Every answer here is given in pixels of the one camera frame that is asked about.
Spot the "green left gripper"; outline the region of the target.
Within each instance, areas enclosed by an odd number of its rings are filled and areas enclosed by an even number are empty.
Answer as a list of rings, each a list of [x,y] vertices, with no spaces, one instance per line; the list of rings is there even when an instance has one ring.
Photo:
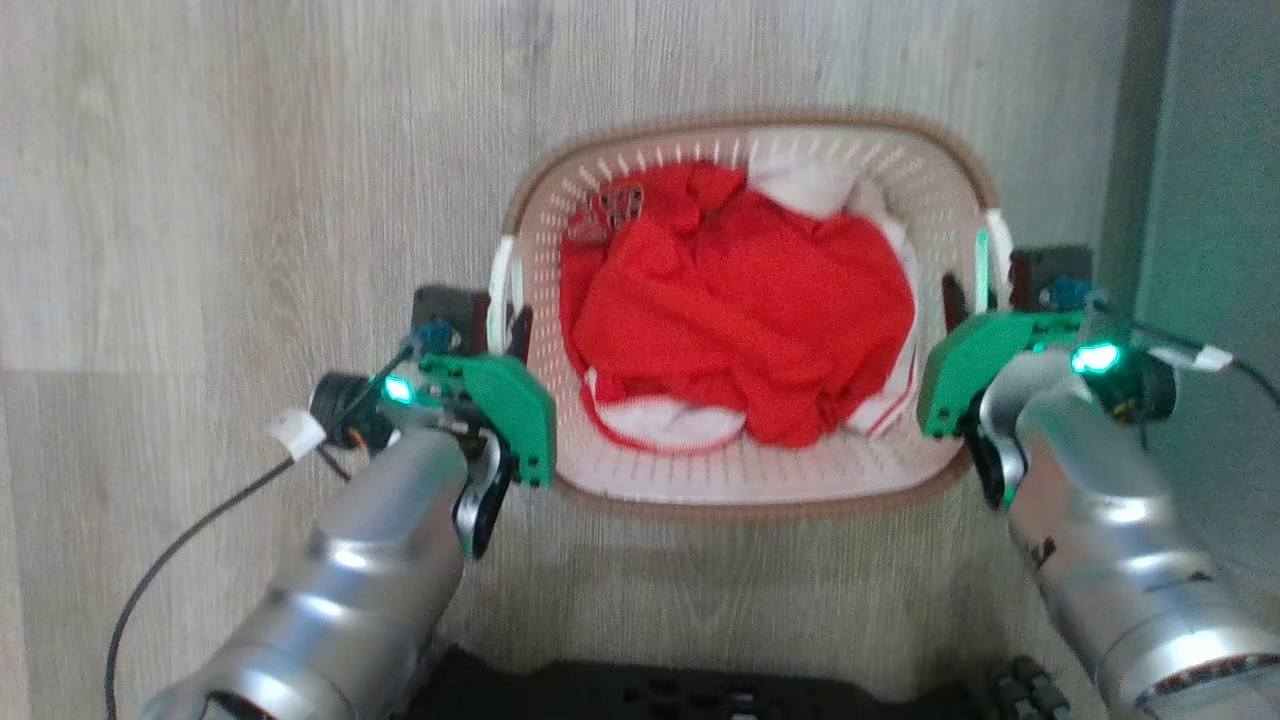
[[[534,310],[509,319],[506,355],[426,355],[419,360],[421,396],[468,427],[494,430],[518,461],[516,480],[549,486],[556,477],[556,401],[524,365],[529,363]]]

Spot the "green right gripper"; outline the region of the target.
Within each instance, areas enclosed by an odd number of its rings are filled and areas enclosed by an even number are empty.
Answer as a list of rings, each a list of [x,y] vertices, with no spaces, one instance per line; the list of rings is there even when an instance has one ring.
[[[972,315],[955,274],[942,278],[947,336],[925,361],[916,424],[927,438],[959,437],[961,418],[1014,359],[1070,348],[1084,313],[1000,311]]]

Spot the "white laundry basket brown rim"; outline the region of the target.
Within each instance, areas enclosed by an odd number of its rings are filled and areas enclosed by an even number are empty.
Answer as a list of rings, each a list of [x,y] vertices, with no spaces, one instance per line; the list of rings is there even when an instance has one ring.
[[[686,117],[579,136],[545,155],[509,202],[489,290],[532,309],[527,368],[557,409],[556,480],[589,498],[686,518],[781,518],[835,509],[861,512],[945,489],[970,462],[961,439],[931,438],[909,405],[874,438],[842,430],[786,450],[735,439],[692,456],[617,445],[588,415],[562,340],[559,241],[570,217],[607,182],[673,161],[744,167],[773,158],[831,161],[874,181],[904,222],[922,266],[920,342],[951,329],[943,282],[969,300],[1009,304],[1009,251],[995,182],[957,133],[909,111],[818,108]]]

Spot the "dark patterned cloth item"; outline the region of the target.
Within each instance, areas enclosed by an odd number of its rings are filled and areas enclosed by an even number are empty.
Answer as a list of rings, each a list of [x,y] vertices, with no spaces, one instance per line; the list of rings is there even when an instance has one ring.
[[[641,184],[613,184],[589,196],[570,215],[562,240],[579,245],[609,243],[617,232],[643,214]]]

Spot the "grey cabinet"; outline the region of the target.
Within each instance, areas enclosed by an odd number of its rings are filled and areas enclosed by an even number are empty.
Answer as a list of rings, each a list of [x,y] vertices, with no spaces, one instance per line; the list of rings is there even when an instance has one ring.
[[[1235,354],[1184,372],[1149,454],[1216,562],[1280,606],[1280,0],[1125,0],[1096,275]]]

